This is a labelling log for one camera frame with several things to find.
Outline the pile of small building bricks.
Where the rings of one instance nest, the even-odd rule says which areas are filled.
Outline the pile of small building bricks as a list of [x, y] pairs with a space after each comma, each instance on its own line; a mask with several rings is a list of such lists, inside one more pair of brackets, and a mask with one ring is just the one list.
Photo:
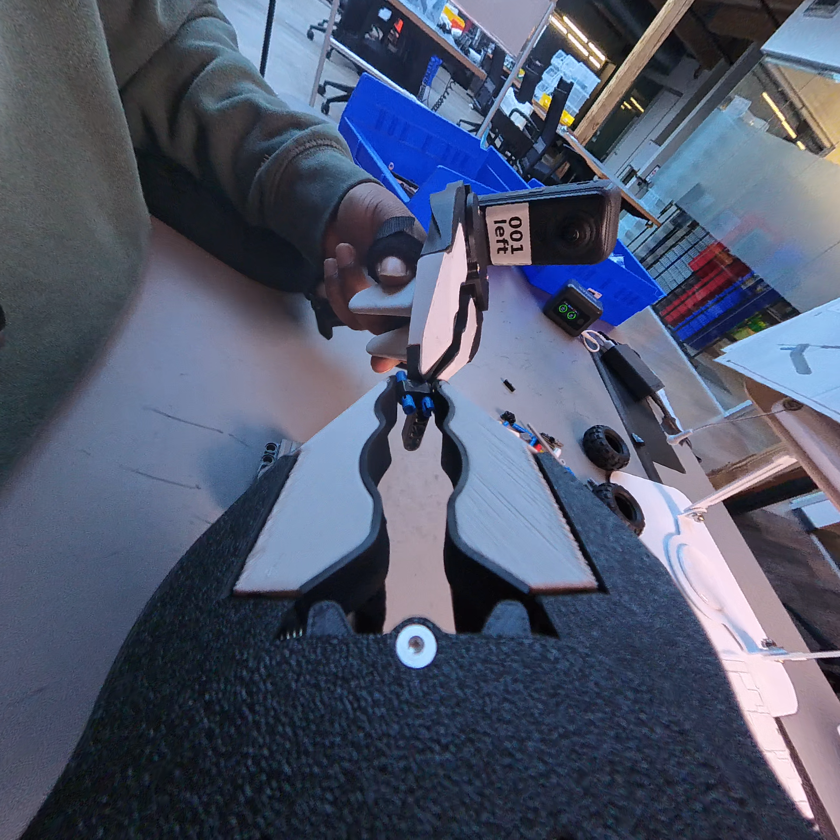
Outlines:
[[541, 433], [530, 424], [519, 423], [515, 414], [511, 411], [502, 412], [499, 415], [499, 421], [502, 426], [519, 436], [535, 453], [551, 454], [562, 466], [565, 466], [562, 457], [563, 444], [556, 437]]

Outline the person's left forearm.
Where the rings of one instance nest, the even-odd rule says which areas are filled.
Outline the person's left forearm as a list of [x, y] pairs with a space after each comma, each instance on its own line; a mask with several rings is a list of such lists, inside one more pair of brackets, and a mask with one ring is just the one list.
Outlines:
[[380, 202], [374, 233], [406, 214], [331, 121], [278, 98], [215, 2], [100, 2], [99, 11], [136, 150], [179, 164], [311, 263], [353, 189], [368, 185]]

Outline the black device with green display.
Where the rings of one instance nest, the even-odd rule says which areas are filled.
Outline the black device with green display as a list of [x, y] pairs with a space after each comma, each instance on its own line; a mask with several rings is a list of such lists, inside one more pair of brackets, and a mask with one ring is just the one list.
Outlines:
[[603, 306], [591, 292], [569, 280], [545, 302], [542, 314], [577, 338], [602, 317]]

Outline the wooden post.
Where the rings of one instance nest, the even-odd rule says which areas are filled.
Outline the wooden post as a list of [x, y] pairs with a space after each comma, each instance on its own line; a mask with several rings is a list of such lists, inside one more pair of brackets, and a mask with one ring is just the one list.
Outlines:
[[585, 146], [601, 128], [691, 5], [691, 1], [666, 1], [661, 7], [627, 58], [610, 76], [590, 110], [576, 125], [574, 136], [580, 145]]

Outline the black toy tyre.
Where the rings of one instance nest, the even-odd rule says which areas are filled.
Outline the black toy tyre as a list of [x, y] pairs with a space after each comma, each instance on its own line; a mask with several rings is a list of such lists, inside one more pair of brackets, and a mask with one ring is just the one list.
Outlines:
[[606, 425], [587, 428], [581, 439], [584, 455], [599, 469], [607, 473], [624, 469], [631, 460], [631, 453], [624, 438]]
[[592, 488], [592, 493], [618, 516], [637, 536], [644, 531], [644, 511], [633, 494], [621, 485], [606, 481]]

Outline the instruction booklet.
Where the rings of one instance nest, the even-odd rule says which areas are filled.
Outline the instruction booklet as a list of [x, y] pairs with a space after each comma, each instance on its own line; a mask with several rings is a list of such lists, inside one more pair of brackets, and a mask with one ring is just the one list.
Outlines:
[[717, 362], [839, 420], [839, 300], [732, 344]]

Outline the blue plastic bin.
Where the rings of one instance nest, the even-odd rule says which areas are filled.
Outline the blue plastic bin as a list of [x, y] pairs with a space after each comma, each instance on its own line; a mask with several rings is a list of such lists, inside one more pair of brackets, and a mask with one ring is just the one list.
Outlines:
[[[480, 195], [507, 190], [500, 182], [490, 185], [481, 181], [471, 181], [466, 175], [438, 165], [419, 185], [407, 203], [424, 228], [428, 227], [431, 216], [429, 197], [456, 181], [470, 184], [474, 192]], [[595, 291], [603, 309], [602, 319], [613, 326], [622, 324], [665, 296], [659, 284], [621, 241], [616, 242], [610, 258], [597, 265], [525, 266], [521, 271], [529, 283], [550, 295], [561, 289], [569, 280], [576, 281], [584, 289]]]
[[413, 199], [405, 184], [419, 194], [439, 166], [491, 193], [527, 187], [496, 149], [368, 73], [345, 104], [339, 131], [355, 163], [404, 203]]

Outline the white book stand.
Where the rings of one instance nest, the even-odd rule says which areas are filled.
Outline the white book stand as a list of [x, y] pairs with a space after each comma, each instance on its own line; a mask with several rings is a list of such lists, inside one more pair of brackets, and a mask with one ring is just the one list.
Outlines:
[[784, 665], [824, 654], [789, 653], [767, 641], [759, 619], [741, 591], [703, 521], [709, 508], [796, 464], [782, 453], [720, 490], [690, 501], [679, 490], [646, 478], [613, 476], [640, 503], [646, 519], [641, 540], [659, 558], [703, 626], [747, 719], [780, 718], [797, 712], [798, 701]]

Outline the grey desk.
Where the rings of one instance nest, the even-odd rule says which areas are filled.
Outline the grey desk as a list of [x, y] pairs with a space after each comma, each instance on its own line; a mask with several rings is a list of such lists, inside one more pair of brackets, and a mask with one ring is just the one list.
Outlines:
[[[591, 355], [541, 314], [519, 273], [490, 310], [455, 388], [493, 417], [563, 444], [625, 433]], [[2, 498], [2, 838], [18, 838], [63, 771], [138, 614], [172, 566], [249, 486], [264, 444], [308, 440], [381, 377], [366, 333], [318, 333], [307, 303], [240, 276], [160, 222], [126, 320]], [[423, 616], [455, 630], [443, 566], [441, 434], [407, 453], [402, 420], [380, 484], [391, 539], [385, 630]], [[815, 662], [787, 665], [780, 721], [838, 831], [838, 702]]]

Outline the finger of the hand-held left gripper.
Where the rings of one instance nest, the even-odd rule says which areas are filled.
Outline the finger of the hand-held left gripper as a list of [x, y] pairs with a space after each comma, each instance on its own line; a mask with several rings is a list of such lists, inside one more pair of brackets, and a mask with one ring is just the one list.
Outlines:
[[418, 260], [406, 350], [406, 368], [415, 381], [447, 381], [469, 361], [469, 319], [463, 333], [455, 328], [467, 272], [465, 247]]
[[455, 375], [475, 357], [480, 346], [484, 312], [489, 303], [489, 285], [486, 266], [478, 266], [477, 270], [469, 268], [469, 262], [462, 255], [452, 255], [455, 278], [464, 280], [460, 292], [466, 295], [465, 327], [458, 334], [459, 346], [452, 361], [452, 375]]

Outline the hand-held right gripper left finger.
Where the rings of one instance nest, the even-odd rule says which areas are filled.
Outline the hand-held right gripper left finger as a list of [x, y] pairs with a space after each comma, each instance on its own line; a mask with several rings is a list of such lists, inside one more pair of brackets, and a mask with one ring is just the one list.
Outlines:
[[381, 382], [303, 444], [245, 560], [237, 596], [320, 601], [382, 628], [389, 539], [378, 484], [391, 464], [394, 383]]

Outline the black power adapter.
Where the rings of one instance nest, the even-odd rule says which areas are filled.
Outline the black power adapter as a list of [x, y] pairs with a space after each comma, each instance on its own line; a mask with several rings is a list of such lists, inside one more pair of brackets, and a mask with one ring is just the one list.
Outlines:
[[612, 344], [603, 351], [602, 360], [636, 402], [654, 397], [665, 388], [658, 375], [628, 344]]

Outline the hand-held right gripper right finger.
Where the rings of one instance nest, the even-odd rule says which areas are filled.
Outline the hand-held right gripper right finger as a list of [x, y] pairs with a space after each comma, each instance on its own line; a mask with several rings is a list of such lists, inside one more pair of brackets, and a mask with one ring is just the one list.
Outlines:
[[595, 573], [527, 446], [460, 394], [439, 385], [436, 422], [447, 504], [444, 569], [455, 625], [483, 627], [501, 601], [544, 625], [539, 597], [596, 592]]

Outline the black beam frame yellow pins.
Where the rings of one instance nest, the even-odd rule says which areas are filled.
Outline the black beam frame yellow pins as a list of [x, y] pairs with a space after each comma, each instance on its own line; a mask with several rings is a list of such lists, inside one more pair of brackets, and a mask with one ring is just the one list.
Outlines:
[[398, 370], [395, 374], [397, 401], [406, 415], [402, 430], [406, 451], [418, 450], [423, 441], [429, 420], [434, 414], [434, 388], [434, 383], [413, 380], [404, 370]]

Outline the stacked red and blue crates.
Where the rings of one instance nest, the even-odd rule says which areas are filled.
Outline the stacked red and blue crates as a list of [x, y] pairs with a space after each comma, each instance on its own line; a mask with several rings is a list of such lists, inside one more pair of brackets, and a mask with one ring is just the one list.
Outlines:
[[782, 295], [717, 240], [697, 251], [686, 269], [688, 276], [654, 304], [654, 311], [690, 356], [790, 316]]

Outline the person's left hand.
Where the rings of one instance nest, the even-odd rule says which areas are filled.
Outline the person's left hand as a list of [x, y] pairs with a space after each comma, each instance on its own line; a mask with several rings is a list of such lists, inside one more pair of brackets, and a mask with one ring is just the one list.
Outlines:
[[397, 317], [355, 314], [352, 297], [371, 285], [364, 273], [366, 252], [380, 226], [407, 215], [406, 206], [379, 183], [362, 183], [346, 193], [324, 234], [324, 280], [319, 292], [342, 323], [356, 331], [382, 334], [398, 329]]

